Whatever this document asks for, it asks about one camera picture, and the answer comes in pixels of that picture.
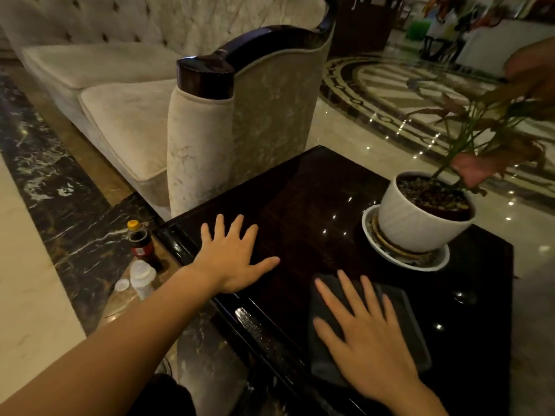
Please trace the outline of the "white ribbed flower pot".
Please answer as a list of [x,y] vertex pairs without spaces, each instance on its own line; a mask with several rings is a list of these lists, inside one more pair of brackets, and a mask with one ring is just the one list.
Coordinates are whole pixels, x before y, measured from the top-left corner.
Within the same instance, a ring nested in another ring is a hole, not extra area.
[[422,171],[404,171],[388,185],[378,228],[395,247],[413,253],[438,250],[467,230],[476,216],[468,194]]

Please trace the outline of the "black chair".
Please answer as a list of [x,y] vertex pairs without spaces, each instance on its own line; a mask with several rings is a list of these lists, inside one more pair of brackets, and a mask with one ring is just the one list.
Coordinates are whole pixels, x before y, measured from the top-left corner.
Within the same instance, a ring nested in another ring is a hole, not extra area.
[[422,48],[420,50],[420,59],[426,62],[439,62],[449,49],[456,45],[460,33],[456,33],[451,39],[439,39],[432,36],[423,38]]

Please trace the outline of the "person's left hand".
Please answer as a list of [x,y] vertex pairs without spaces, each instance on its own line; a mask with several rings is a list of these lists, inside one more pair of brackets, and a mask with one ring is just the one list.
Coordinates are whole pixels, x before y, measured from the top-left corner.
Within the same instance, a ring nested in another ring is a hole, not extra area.
[[229,229],[226,229],[224,215],[219,214],[211,232],[212,243],[206,249],[200,248],[188,266],[214,294],[234,294],[260,279],[251,278],[251,265],[259,263],[251,263],[259,227],[252,224],[241,234],[243,247],[240,251],[229,251]]

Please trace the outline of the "white plant saucer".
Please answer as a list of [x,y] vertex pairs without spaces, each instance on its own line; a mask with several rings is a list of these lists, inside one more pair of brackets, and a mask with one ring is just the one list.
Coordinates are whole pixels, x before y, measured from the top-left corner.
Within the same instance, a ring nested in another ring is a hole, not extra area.
[[382,258],[401,268],[418,272],[436,272],[446,267],[450,259],[447,244],[432,252],[410,253],[389,243],[378,225],[379,208],[378,204],[365,209],[361,226],[367,241]]

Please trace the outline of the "dark grey cleaning cloth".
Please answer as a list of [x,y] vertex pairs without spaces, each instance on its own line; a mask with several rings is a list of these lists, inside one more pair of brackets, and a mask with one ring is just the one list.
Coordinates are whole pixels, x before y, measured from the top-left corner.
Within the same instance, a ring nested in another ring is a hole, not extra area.
[[[383,295],[385,294],[392,303],[399,327],[406,346],[415,363],[417,372],[422,374],[432,368],[432,359],[427,348],[426,341],[415,318],[407,294],[400,288],[373,283],[373,290],[377,296],[380,308],[384,310]],[[310,356],[311,374],[325,382],[337,387],[348,387],[347,381],[340,373],[337,364],[331,356],[329,349],[319,338],[314,326],[314,318],[321,318],[326,322],[333,332],[343,341],[345,336],[343,330],[325,304],[321,294],[317,290],[314,281],[310,286],[310,307],[308,323],[308,348]]]

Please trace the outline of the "person's left forearm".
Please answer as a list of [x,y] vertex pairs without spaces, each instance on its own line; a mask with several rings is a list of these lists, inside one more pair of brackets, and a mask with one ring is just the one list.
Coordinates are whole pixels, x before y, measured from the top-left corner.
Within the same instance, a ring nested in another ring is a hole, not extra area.
[[0,404],[0,416],[123,416],[218,280],[182,268]]

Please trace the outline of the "pink and green leafy plant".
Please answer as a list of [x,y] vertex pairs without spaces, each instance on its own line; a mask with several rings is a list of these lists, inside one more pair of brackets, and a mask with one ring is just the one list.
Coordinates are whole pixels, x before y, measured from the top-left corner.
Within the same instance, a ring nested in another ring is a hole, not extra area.
[[555,122],[555,36],[512,54],[504,64],[504,83],[478,92],[457,88],[464,105],[447,94],[436,107],[409,112],[436,115],[453,140],[436,179],[450,168],[459,176],[453,188],[485,195],[480,184],[525,162],[545,167],[545,146],[539,136],[517,129],[525,119]]

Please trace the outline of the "person's right forearm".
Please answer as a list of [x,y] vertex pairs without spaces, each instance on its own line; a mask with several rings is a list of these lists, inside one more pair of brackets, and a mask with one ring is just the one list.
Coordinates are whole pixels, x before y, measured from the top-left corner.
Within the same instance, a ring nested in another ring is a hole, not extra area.
[[401,384],[385,406],[394,416],[449,416],[440,399],[420,381]]

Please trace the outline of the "white plastic bottle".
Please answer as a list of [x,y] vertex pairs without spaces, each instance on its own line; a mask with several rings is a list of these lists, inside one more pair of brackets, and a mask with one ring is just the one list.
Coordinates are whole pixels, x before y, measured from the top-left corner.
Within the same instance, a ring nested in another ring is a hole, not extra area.
[[133,260],[129,267],[130,284],[140,300],[147,299],[156,291],[156,269],[142,259]]

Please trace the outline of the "white counter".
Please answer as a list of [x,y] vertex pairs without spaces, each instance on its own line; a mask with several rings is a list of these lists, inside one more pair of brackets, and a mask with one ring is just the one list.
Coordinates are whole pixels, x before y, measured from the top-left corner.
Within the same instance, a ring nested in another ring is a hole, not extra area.
[[517,50],[555,37],[555,25],[503,20],[495,27],[470,32],[455,64],[489,76],[502,77],[504,64]]

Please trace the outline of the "dark wooden cabinet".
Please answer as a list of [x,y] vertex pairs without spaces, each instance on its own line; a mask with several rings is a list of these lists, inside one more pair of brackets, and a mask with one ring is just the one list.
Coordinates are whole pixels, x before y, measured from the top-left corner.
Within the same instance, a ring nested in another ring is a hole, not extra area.
[[340,0],[329,59],[384,51],[404,0]]

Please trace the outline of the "cola bottle with yellow cap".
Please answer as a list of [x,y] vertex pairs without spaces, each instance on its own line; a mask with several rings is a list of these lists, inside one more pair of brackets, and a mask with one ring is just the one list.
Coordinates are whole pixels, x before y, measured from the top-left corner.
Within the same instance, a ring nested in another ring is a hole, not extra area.
[[156,272],[162,272],[163,264],[156,254],[154,242],[149,231],[138,220],[128,221],[127,229],[127,241],[134,257],[151,265]]

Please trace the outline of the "beige tufted velvet sofa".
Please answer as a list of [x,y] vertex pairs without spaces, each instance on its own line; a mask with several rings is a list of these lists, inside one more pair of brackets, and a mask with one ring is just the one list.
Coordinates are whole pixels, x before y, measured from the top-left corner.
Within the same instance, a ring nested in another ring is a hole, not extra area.
[[305,150],[338,4],[0,0],[0,29],[167,221]]

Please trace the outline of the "person's dark clothing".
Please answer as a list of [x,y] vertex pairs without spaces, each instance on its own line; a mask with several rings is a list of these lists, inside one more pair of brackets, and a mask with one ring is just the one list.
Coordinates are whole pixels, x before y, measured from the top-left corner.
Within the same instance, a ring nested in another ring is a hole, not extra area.
[[173,377],[154,374],[126,416],[197,416],[190,392]]

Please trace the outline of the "person's right hand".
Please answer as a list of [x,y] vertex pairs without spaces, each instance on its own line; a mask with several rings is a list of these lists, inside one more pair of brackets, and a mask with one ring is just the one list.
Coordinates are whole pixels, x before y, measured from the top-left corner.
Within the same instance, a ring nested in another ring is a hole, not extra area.
[[[322,279],[315,279],[315,286],[337,320],[337,311],[346,307]],[[385,405],[401,384],[420,379],[402,333],[396,334],[388,327],[372,284],[371,288],[365,289],[364,302],[371,314],[371,322],[339,323],[347,351],[330,354],[340,373],[355,390],[365,398]]]

